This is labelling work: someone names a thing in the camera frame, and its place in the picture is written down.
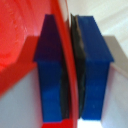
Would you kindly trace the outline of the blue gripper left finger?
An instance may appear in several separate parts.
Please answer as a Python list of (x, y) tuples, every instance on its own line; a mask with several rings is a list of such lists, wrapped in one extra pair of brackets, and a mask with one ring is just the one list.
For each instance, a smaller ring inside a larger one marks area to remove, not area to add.
[(34, 61), (38, 65), (44, 121), (69, 117), (69, 81), (61, 39), (53, 15), (46, 15)]

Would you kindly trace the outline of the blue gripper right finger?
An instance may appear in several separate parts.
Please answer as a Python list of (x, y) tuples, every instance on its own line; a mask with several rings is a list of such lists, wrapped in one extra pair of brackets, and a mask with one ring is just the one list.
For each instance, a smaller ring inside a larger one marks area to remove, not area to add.
[(71, 16), (71, 37), (78, 80), (79, 116), (84, 120), (100, 120), (113, 56), (92, 16)]

